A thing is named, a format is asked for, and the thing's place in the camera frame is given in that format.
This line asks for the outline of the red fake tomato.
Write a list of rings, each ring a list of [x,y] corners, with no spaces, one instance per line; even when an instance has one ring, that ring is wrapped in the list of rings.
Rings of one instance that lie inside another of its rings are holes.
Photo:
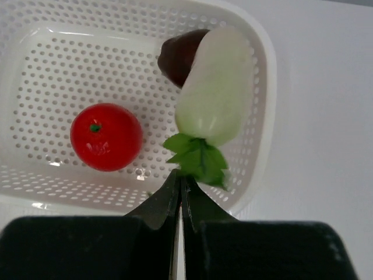
[[[76,116],[70,140],[84,164],[102,172],[114,172],[135,160],[142,148],[143,131],[129,110],[112,103],[99,103]]]

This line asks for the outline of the white fake food piece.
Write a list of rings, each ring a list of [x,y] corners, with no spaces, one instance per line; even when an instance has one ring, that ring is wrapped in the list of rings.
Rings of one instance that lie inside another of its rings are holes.
[[[235,27],[204,36],[175,105],[178,132],[163,143],[182,174],[227,189],[228,163],[220,147],[240,133],[250,115],[254,68],[248,40]]]

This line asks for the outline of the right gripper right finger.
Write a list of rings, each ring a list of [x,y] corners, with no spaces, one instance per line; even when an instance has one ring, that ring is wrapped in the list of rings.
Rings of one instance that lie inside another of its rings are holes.
[[[339,235],[315,221],[240,221],[181,178],[187,279],[357,279]]]

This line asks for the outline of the dark brown fake fruit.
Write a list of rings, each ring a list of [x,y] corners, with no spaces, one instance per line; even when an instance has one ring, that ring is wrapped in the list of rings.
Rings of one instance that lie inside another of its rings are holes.
[[[166,40],[157,59],[161,73],[175,86],[182,88],[195,58],[196,51],[209,29],[189,31]]]

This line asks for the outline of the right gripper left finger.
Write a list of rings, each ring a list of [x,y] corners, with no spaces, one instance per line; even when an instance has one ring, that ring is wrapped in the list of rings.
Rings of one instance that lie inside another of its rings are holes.
[[[175,279],[180,177],[124,216],[25,216],[1,232],[2,279]]]

